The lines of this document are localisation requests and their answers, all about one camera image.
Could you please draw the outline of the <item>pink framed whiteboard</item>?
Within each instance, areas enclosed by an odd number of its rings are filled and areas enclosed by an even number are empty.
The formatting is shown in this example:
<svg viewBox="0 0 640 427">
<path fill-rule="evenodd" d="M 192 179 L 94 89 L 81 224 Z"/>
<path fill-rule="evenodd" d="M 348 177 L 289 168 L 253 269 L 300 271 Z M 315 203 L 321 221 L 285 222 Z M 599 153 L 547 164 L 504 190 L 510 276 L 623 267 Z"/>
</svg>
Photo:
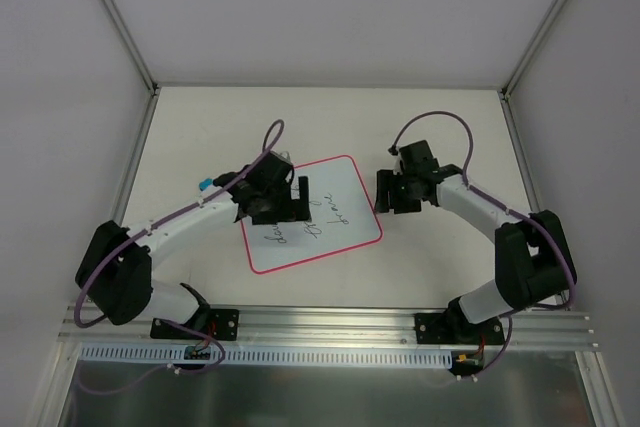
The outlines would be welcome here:
<svg viewBox="0 0 640 427">
<path fill-rule="evenodd" d="M 251 271 L 273 273 L 372 245 L 383 229 L 353 157 L 340 155 L 295 167 L 292 194 L 302 198 L 300 179 L 309 181 L 307 221 L 258 226 L 241 224 Z"/>
</svg>

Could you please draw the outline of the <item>blue bone-shaped eraser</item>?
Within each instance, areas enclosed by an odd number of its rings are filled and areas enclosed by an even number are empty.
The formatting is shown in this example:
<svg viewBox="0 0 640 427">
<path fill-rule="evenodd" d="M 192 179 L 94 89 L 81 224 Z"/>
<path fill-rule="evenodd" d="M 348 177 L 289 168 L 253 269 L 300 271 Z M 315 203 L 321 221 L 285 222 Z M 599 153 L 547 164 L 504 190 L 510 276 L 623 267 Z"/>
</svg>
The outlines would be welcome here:
<svg viewBox="0 0 640 427">
<path fill-rule="evenodd" d="M 207 188 L 209 188 L 212 184 L 213 184 L 213 180 L 211 178 L 206 178 L 199 183 L 198 188 L 201 192 L 203 192 Z"/>
</svg>

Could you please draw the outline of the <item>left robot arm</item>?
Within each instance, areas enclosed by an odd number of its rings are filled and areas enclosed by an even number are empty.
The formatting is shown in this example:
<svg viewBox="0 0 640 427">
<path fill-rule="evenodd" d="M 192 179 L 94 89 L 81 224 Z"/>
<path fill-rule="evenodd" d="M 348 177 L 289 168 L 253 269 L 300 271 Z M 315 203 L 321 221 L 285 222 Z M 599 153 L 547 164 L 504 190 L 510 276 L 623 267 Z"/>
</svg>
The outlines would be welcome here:
<svg viewBox="0 0 640 427">
<path fill-rule="evenodd" d="M 100 318 L 115 326 L 149 317 L 157 339 L 214 341 L 220 319 L 211 304 L 187 283 L 155 279 L 154 270 L 205 235 L 245 218 L 268 226 L 310 220 L 308 178 L 297 176 L 286 158 L 265 151 L 242 171 L 214 178 L 195 201 L 158 220 L 135 227 L 101 224 L 75 275 L 77 301 L 90 299 Z"/>
</svg>

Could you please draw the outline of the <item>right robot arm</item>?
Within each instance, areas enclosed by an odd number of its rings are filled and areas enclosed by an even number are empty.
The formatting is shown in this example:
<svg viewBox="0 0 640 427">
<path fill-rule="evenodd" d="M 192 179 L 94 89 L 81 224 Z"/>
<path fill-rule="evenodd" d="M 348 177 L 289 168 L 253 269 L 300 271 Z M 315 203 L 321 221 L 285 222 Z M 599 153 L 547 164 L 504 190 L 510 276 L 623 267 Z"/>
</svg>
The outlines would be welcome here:
<svg viewBox="0 0 640 427">
<path fill-rule="evenodd" d="M 396 164 L 376 174 L 376 212 L 418 213 L 428 203 L 457 215 L 494 246 L 492 279 L 451 300 L 433 319 L 417 319 L 418 343 L 476 343 L 500 317 L 574 291 L 577 273 L 555 213 L 507 208 L 472 185 L 462 168 L 440 165 L 425 140 L 389 152 Z"/>
</svg>

